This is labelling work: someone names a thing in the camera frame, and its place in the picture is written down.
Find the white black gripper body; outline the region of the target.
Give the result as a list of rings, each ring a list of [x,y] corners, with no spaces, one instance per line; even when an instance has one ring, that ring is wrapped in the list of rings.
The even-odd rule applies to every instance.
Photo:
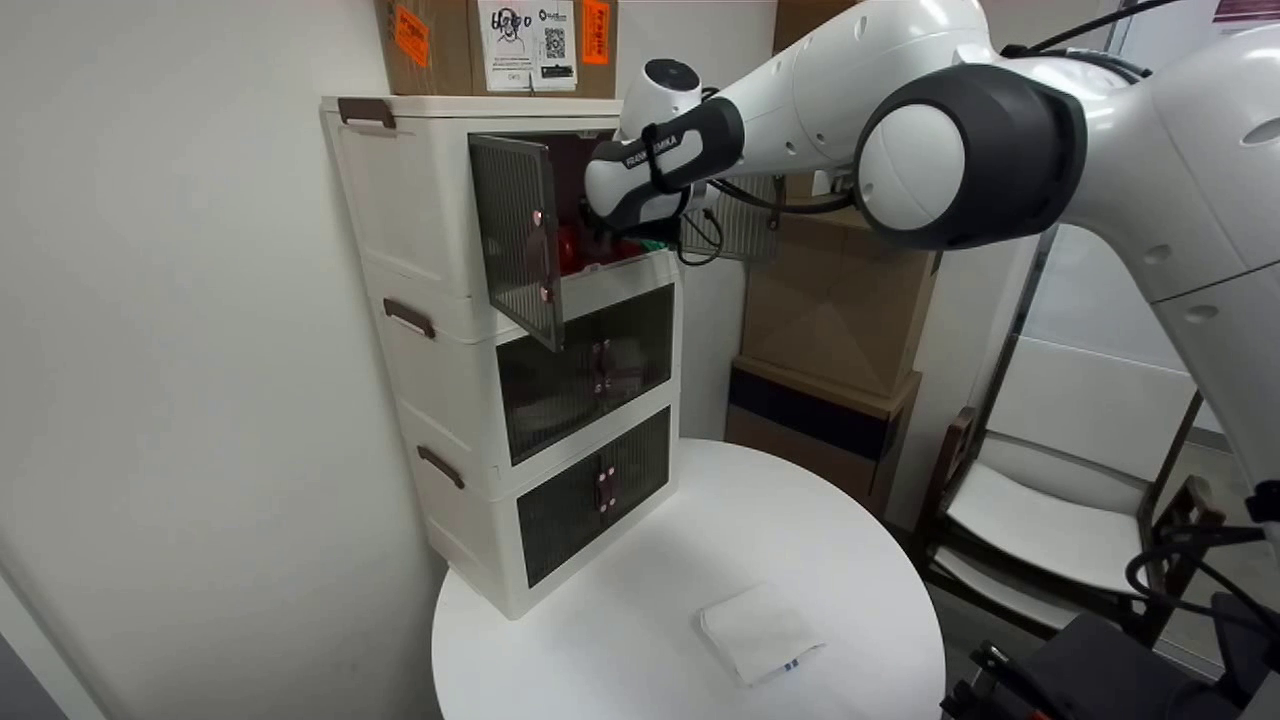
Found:
[[[599,140],[585,165],[590,215],[613,238],[670,240],[689,205],[672,180],[689,165],[683,138],[650,126],[638,140]]]

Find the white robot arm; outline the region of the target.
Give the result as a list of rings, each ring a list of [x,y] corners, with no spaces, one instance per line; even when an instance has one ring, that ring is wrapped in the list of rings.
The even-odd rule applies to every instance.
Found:
[[[1117,253],[1218,411],[1243,509],[1280,501],[1280,27],[1142,81],[1006,51],[982,0],[855,0],[729,87],[606,140],[598,225],[641,232],[736,177],[839,172],[872,230],[961,253],[1076,225]]]

